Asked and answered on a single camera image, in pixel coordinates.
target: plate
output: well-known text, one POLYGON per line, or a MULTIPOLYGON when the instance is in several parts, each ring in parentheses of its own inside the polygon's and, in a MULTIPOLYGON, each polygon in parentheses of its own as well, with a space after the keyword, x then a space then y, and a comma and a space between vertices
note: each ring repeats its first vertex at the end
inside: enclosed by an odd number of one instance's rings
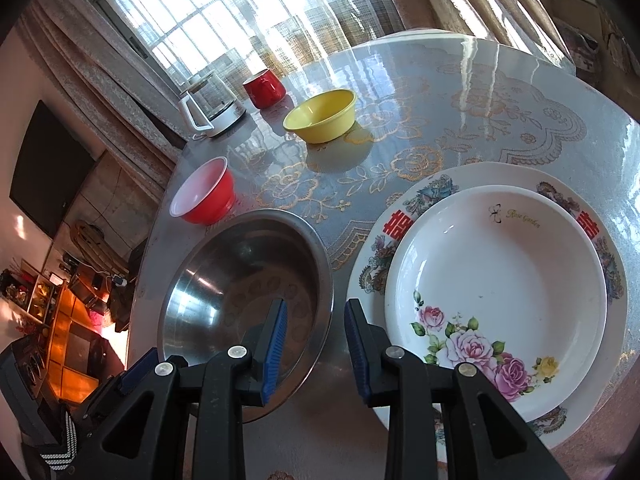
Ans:
POLYGON ((475 364, 527 422, 578 387, 606 313, 584 230, 514 186, 473 187, 433 205, 402 238, 385 289, 392 344, 446 368, 475 364))
MULTIPOLYGON (((386 277, 399 240, 409 229, 410 223, 453 193, 491 184, 530 189, 562 206, 585 229, 604 270, 607 320, 596 359, 567 400, 529 423, 542 442, 552 448, 578 430, 596 407, 620 358, 627 311, 626 279, 613 241, 596 212, 561 181, 533 168, 501 162, 477 162, 440 171, 418 182, 395 200, 373 225, 351 271, 347 297, 358 298, 367 320, 386 328, 386 277)), ((450 279, 455 280, 454 269, 450 272, 450 279)), ((388 427, 388 408, 375 410, 388 427)), ((444 432, 439 420, 436 421, 436 438, 438 459, 446 462, 444 432)))

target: metal basin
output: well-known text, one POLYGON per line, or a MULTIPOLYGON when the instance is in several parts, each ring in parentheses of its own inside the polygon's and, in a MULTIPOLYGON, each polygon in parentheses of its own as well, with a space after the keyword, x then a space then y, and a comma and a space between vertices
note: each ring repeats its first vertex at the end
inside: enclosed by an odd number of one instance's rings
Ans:
POLYGON ((302 218, 261 209, 225 222, 186 257, 164 299, 158 351, 190 365, 208 361, 262 323, 271 301, 287 302, 287 336, 278 387, 264 408, 244 408, 245 422, 273 411, 316 364, 334 306, 334 282, 322 241, 302 218))

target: metal screw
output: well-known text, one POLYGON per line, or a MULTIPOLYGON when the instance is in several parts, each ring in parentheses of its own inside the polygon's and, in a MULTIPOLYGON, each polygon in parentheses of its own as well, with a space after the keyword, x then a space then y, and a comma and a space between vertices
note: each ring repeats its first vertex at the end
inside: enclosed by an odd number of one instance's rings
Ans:
POLYGON ((246 355, 246 348, 241 345, 236 345, 232 346, 226 353, 233 359, 239 359, 246 355))
POLYGON ((174 366, 171 363, 160 363, 156 365, 156 375, 165 376, 174 371, 174 366))
POLYGON ((458 371, 465 377, 473 377, 478 372, 478 369, 469 363, 462 363, 458 367, 458 371))
POLYGON ((389 346, 385 350, 385 354, 392 359, 402 359, 402 357, 404 356, 404 349, 400 348, 399 346, 389 346))

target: drape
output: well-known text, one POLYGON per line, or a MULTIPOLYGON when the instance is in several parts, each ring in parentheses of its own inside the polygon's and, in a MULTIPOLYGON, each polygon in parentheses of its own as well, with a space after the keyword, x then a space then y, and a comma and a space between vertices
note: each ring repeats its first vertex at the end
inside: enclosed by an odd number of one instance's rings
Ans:
POLYGON ((179 150, 148 114, 188 139, 175 92, 88 0, 32 0, 16 28, 30 57, 72 110, 159 202, 179 150))
POLYGON ((498 41, 575 73, 539 0, 393 0, 406 28, 433 27, 498 41))
POLYGON ((239 96, 264 67, 300 67, 403 30, 392 0, 107 0, 181 90, 214 71, 239 96))

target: purple rose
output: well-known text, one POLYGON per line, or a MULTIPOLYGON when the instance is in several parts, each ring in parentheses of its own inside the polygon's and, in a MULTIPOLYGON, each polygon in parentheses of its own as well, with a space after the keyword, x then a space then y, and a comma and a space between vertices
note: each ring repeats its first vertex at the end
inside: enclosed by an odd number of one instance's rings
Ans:
POLYGON ((427 305, 419 308, 418 312, 415 313, 415 317, 423 327, 437 331, 442 329, 442 324, 444 323, 444 314, 436 306, 427 305))
POLYGON ((495 386, 509 402, 520 397, 520 392, 529 386, 529 375, 524 363, 507 352, 502 353, 504 364, 498 366, 495 386))
POLYGON ((453 368, 459 363, 473 363, 492 383, 495 381, 494 348, 478 330, 454 332, 446 342, 436 353, 440 366, 453 368))

